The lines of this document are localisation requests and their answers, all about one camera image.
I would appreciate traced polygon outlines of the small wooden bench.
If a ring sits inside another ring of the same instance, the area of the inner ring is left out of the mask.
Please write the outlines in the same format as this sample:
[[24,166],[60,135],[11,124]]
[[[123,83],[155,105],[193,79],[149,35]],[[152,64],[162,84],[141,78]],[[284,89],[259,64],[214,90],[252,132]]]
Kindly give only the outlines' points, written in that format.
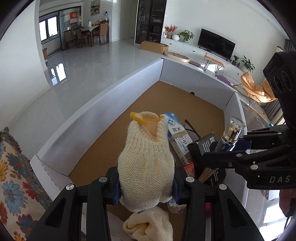
[[225,68],[225,65],[223,63],[221,63],[220,61],[218,60],[215,60],[211,57],[209,57],[208,55],[205,55],[204,56],[204,60],[205,60],[205,64],[204,64],[204,71],[206,71],[209,67],[210,64],[214,64],[215,65],[215,71],[214,71],[214,74],[215,76],[217,75],[218,71],[221,69],[221,68]]

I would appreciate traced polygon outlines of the glass perfume bottle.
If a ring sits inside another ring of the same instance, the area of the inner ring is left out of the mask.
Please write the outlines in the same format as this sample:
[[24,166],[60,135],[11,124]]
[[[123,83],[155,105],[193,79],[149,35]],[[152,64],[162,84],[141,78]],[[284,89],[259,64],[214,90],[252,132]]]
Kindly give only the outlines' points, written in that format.
[[245,123],[236,117],[231,116],[229,125],[224,130],[222,137],[220,138],[215,152],[229,152],[235,147],[241,131],[246,127]]

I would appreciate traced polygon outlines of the white cardboard storage box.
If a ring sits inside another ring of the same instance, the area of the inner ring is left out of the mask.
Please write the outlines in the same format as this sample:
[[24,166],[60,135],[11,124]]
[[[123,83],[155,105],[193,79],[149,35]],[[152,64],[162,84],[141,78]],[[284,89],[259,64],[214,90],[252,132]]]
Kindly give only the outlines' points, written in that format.
[[244,119],[238,94],[214,77],[185,65],[159,59],[117,81],[83,105],[31,159],[39,182],[51,198],[70,183],[69,174],[103,132],[156,82],[171,84]]

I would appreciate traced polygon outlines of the black rectangular box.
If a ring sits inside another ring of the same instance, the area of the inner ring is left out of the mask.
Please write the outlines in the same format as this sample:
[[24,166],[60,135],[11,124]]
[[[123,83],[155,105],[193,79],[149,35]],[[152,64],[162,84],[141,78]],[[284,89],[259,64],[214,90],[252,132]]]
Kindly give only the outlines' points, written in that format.
[[224,168],[212,169],[213,173],[209,176],[210,170],[206,171],[206,168],[213,167],[213,161],[215,155],[214,150],[217,145],[217,139],[214,133],[210,133],[197,142],[200,154],[198,154],[196,167],[196,177],[200,182],[209,186],[218,186],[221,184],[226,177],[226,170]]

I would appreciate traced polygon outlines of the green potted plant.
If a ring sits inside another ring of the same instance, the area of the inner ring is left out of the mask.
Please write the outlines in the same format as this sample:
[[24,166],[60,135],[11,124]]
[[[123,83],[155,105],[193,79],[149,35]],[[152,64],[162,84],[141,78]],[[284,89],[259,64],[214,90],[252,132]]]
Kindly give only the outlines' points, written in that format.
[[183,30],[179,33],[179,36],[183,39],[183,42],[188,43],[195,35],[189,30]]

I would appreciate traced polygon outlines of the cream knitted cloth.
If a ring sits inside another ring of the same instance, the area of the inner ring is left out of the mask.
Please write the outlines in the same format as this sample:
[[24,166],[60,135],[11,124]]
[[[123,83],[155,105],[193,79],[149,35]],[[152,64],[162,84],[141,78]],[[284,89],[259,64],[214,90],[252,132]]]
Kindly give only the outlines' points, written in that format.
[[173,240],[169,213],[158,206],[133,213],[124,222],[123,231],[133,240]]

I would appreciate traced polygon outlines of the dark glass display cabinet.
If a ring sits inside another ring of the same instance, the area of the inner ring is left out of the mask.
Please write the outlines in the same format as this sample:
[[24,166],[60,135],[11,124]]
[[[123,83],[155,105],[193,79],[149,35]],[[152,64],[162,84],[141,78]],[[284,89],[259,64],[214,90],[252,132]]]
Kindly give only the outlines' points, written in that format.
[[135,44],[161,42],[166,4],[166,0],[138,1]]

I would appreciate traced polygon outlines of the red flower vase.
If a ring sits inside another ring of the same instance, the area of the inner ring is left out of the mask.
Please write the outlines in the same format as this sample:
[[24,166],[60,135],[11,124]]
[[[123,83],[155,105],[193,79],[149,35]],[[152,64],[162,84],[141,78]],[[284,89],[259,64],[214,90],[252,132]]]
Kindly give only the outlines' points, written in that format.
[[165,26],[165,32],[166,32],[166,37],[168,39],[172,38],[173,33],[177,30],[177,26],[175,25],[169,25],[169,26]]

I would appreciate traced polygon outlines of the white tv cabinet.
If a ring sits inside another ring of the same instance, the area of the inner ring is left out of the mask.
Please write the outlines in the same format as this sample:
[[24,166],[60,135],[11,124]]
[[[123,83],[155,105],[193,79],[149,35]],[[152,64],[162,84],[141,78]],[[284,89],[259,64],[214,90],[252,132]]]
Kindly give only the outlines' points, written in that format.
[[224,65],[218,71],[218,74],[223,75],[224,77],[231,80],[233,83],[238,84],[241,82],[241,75],[243,75],[243,71],[239,68],[235,67],[230,62],[208,52],[202,50],[196,46],[192,46],[187,43],[183,43],[181,41],[175,41],[168,38],[162,38],[161,43],[168,45],[169,51],[176,52],[182,55],[189,57],[191,60],[199,63],[202,67],[205,66],[206,59],[204,56],[208,56],[211,59],[216,60]]

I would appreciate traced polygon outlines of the dining table with chairs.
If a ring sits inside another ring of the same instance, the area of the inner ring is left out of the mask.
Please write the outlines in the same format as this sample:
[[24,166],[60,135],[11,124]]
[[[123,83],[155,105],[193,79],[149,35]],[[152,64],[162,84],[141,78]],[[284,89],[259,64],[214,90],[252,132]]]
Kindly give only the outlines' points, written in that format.
[[100,45],[105,45],[110,42],[108,21],[102,21],[92,27],[76,27],[73,31],[67,30],[64,32],[65,45],[68,48],[71,48],[73,46],[76,46],[77,48],[82,48],[85,41],[88,45],[93,47],[95,37],[98,38]]

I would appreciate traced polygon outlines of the tan leather lounge chair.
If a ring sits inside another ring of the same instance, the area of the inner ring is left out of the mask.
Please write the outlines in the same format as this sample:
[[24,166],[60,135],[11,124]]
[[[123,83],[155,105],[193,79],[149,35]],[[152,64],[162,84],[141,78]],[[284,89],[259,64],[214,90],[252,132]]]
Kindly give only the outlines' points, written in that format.
[[269,82],[265,79],[261,85],[257,85],[249,72],[244,72],[240,77],[240,84],[233,87],[239,94],[257,102],[260,106],[277,100]]

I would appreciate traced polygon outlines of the round wooden tray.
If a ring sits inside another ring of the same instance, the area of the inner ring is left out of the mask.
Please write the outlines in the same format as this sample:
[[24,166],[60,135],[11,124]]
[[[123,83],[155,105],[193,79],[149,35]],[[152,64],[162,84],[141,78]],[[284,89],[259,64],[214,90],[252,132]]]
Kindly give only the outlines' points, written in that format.
[[188,57],[178,54],[178,53],[175,53],[175,52],[171,52],[171,51],[165,51],[164,55],[166,57],[169,57],[169,58],[172,58],[174,60],[178,60],[178,61],[181,61],[184,63],[189,63],[189,61],[190,61],[190,59]]

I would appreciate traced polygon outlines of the cream knitted glove bundle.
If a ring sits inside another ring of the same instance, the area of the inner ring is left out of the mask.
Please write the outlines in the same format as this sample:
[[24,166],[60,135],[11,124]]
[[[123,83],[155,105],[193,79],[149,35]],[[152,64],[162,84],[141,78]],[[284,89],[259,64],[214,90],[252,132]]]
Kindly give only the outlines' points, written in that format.
[[120,202],[141,212],[171,200],[175,161],[164,116],[149,111],[131,112],[127,138],[118,158]]

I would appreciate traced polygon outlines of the blue white toothpaste box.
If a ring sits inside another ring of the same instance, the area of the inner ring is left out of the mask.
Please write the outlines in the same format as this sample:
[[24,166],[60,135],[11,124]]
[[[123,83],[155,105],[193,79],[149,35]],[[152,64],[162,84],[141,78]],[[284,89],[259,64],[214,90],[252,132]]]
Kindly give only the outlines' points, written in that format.
[[193,141],[174,113],[162,114],[168,124],[168,140],[177,154],[182,166],[189,165],[192,160],[188,145]]

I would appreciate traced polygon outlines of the brown cardboard box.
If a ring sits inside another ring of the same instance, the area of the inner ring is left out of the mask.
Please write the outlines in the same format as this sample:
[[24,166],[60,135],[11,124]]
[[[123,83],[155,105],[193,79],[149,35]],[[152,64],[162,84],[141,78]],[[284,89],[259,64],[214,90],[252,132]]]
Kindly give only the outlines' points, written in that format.
[[143,41],[141,43],[140,49],[163,55],[166,51],[169,50],[169,47],[166,44]]

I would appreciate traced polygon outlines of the floral cushion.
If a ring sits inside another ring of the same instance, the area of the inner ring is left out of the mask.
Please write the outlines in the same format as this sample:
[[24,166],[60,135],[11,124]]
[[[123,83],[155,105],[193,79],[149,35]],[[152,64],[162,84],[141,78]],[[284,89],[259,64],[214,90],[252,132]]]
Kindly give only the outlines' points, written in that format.
[[5,128],[1,131],[1,228],[13,240],[26,240],[51,203],[29,159]]

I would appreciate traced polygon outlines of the black flat television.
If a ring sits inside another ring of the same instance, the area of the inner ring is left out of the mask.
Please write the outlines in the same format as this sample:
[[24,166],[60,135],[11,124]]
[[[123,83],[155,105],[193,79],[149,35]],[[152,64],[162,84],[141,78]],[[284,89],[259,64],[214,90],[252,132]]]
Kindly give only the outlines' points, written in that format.
[[206,29],[201,29],[198,46],[214,52],[226,59],[231,59],[235,43]]

